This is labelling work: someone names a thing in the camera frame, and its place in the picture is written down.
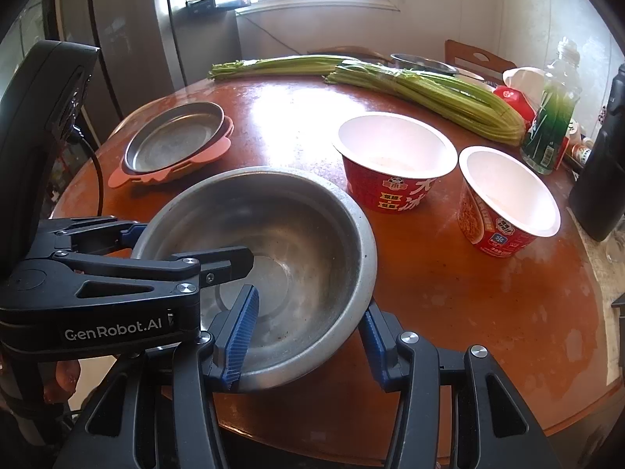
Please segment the large stainless steel bowl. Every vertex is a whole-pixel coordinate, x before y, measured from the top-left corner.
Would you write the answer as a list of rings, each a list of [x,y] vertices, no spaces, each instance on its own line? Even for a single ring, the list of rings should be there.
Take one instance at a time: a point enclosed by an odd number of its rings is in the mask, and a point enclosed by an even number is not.
[[[201,291],[201,325],[234,304],[241,286],[259,292],[259,316],[241,392],[279,387],[338,351],[373,297],[375,237],[366,215],[339,186],[299,170],[256,166],[191,186],[150,221],[132,257],[245,246],[249,274]]]

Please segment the small round metal pan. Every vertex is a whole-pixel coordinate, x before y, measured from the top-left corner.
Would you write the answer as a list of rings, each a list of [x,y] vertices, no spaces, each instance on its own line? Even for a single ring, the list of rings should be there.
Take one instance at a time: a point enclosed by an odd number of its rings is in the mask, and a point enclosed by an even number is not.
[[[223,108],[211,102],[167,109],[130,140],[125,167],[136,174],[148,174],[176,165],[223,137],[225,119]]]

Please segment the red instant noodle cup left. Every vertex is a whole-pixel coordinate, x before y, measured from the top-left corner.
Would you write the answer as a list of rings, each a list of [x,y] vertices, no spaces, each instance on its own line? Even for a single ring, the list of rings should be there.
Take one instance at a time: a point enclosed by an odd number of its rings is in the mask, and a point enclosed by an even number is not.
[[[416,209],[458,164],[458,151],[443,133],[391,112],[370,111],[344,122],[335,148],[352,197],[382,213]]]

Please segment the red instant noodle cup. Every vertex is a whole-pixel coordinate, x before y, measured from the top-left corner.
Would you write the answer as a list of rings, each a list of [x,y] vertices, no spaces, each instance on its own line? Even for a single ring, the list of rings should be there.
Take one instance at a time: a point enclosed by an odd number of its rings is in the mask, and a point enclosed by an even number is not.
[[[458,164],[458,151],[443,133],[391,112],[370,111],[344,122],[335,148],[352,197],[382,213],[416,209]]]
[[[457,221],[475,248],[506,258],[558,233],[561,212],[555,198],[527,166],[498,149],[469,146],[459,155],[459,167]]]

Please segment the green celery bunch far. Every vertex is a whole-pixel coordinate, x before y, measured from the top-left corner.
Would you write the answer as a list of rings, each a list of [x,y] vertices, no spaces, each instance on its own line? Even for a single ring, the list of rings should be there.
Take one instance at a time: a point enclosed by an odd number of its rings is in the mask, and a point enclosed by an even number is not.
[[[223,79],[257,75],[328,75],[344,61],[354,61],[354,57],[306,54],[264,59],[242,59],[241,61],[213,64],[208,79],[222,81]]]

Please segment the green celery bunch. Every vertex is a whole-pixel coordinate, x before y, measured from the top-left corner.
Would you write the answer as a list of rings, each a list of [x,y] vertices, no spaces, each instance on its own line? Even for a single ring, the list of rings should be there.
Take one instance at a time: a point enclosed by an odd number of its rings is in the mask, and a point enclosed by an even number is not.
[[[242,59],[241,61],[213,64],[208,79],[222,81],[223,79],[257,75],[328,75],[344,61],[354,61],[354,57],[306,54],[264,59]]]
[[[497,143],[518,146],[524,137],[524,119],[513,107],[488,89],[454,76],[352,59],[338,64],[325,80],[400,97]]]

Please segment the red instant noodle cup right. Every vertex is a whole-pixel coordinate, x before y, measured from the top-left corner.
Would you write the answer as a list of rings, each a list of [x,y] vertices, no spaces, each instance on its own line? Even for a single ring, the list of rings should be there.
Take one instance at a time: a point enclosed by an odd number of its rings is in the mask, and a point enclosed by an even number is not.
[[[558,233],[561,212],[555,198],[527,166],[498,149],[469,146],[459,155],[459,167],[457,221],[475,248],[506,258]]]

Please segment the grey refrigerator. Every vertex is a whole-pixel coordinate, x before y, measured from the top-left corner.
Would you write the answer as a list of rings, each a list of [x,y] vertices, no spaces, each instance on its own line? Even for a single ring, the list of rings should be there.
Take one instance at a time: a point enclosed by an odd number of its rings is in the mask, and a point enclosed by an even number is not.
[[[100,50],[85,103],[101,136],[139,107],[241,58],[247,0],[54,0],[60,38]]]

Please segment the black bottle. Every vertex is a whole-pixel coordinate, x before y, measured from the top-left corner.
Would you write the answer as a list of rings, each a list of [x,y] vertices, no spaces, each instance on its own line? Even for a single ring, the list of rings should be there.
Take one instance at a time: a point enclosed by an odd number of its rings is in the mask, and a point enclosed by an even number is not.
[[[603,125],[584,170],[569,195],[569,208],[596,242],[604,240],[624,215],[625,67],[612,79]]]

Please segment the stainless steel bowl on chair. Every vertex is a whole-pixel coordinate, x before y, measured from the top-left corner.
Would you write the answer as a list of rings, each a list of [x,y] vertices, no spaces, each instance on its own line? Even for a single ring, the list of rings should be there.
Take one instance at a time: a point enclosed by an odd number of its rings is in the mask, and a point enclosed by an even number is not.
[[[445,75],[454,75],[458,73],[458,70],[452,67],[450,64],[442,63],[442,61],[435,61],[434,59],[418,55],[393,53],[390,55],[390,57],[393,63],[398,68],[423,70]]]

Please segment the clear plastic bottle green label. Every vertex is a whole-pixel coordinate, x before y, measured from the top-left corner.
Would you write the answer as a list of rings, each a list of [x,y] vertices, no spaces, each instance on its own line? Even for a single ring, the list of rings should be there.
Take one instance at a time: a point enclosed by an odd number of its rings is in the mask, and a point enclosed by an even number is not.
[[[555,170],[575,105],[582,93],[579,62],[576,43],[568,37],[561,39],[557,57],[546,66],[540,105],[520,148],[523,161],[543,176]]]

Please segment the green celery bunch near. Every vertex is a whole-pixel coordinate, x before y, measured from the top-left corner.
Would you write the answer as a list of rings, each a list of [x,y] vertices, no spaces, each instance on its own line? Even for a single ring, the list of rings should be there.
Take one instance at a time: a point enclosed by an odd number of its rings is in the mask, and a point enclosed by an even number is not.
[[[513,107],[488,89],[454,76],[352,59],[338,64],[325,80],[400,97],[497,143],[518,146],[524,137],[524,119]]]

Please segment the wooden chair with cutout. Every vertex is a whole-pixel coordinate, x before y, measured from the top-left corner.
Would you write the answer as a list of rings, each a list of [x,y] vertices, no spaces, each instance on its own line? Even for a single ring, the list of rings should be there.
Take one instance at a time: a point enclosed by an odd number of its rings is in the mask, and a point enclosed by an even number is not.
[[[446,39],[445,63],[481,75],[486,81],[502,84],[503,73],[516,64],[482,48]]]

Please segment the red and white package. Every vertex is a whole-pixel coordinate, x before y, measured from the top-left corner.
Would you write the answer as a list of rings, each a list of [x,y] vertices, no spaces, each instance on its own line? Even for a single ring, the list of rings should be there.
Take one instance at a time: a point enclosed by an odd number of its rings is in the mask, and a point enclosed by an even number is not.
[[[545,72],[535,67],[520,67],[504,71],[502,79],[494,94],[513,107],[529,128],[540,106]]]

